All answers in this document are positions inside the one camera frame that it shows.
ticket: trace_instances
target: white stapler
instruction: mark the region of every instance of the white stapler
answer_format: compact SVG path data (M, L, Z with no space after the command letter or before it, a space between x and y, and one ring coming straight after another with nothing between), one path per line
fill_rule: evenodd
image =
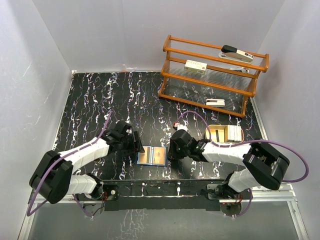
M244 63L251 63L254 59L253 55L247 52L238 50L237 48L229 45L224 45L221 48L219 57L222 59L229 59L229 60L239 61Z
M226 104L224 99L206 99L205 105L223 108Z

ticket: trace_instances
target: white box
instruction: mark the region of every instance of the white box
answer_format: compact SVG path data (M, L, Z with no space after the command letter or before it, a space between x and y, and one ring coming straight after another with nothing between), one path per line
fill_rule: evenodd
M207 64L199 61L187 60L184 65L184 70L191 73L205 74L207 70Z

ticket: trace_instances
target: floor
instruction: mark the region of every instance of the floor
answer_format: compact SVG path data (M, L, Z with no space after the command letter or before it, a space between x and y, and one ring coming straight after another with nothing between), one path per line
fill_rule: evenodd
M101 131L110 110L115 111L117 119L130 120L145 146L168 147L174 132L173 123L187 110L196 111L208 124L240 125L246 140L261 138L250 102L245 117L241 119L159 99L162 80L159 72L75 74L54 147L57 151L64 151L91 140ZM187 89L188 93L192 90L192 86ZM181 123L187 125L192 136L202 137L205 125L197 117L189 114ZM109 126L114 125L115 119L112 119ZM201 163L191 159L171 162L167 167L140 166L135 164L135 159L111 155L86 165L76 174L93 173L103 180L132 181L224 179L237 169L240 167L232 164L218 161ZM93 212L100 205L90 204L86 209ZM221 212L204 209L107 211L91 220L74 202L69 201L45 204L36 213L28 237L29 240L100 238L296 240L298 236L287 202L254 201L250 210L235 220L224 217Z
M140 133L144 146L167 146L174 132L172 125L185 111L199 113L208 124L240 125L246 140L261 138L257 119L249 102L244 118L211 111L164 98L158 98L163 77L159 72L77 73L73 76L55 147L64 151L86 143L97 136L106 114L113 110L116 118L130 120ZM201 138L205 124L188 114L184 123L195 138ZM115 125L115 118L109 126ZM141 166L136 159L117 155L96 160L76 174L93 173L102 180L176 180L224 179L241 167L221 162L195 162L185 158L169 162L167 167Z

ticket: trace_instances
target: stapler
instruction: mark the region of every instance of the stapler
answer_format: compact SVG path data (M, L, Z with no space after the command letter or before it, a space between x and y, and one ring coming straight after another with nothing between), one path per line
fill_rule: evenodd
M222 59L229 59L229 60L240 61L244 63L251 63L254 59L253 55L247 52L238 50L237 48L229 45L224 45L221 48L219 57Z
M240 72L240 73L249 73L249 69L248 68L245 68L245 67L230 67L230 68L227 68L229 70L233 70L233 71L236 71L236 72Z
M225 104L224 99L210 99L210 98L208 98L205 100L205 105L223 108L226 104Z

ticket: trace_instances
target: card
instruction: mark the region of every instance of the card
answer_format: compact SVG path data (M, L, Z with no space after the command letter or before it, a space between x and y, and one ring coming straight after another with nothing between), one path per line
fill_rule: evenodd
M167 147L165 146L143 146L144 152L138 153L137 164L151 166L167 165Z

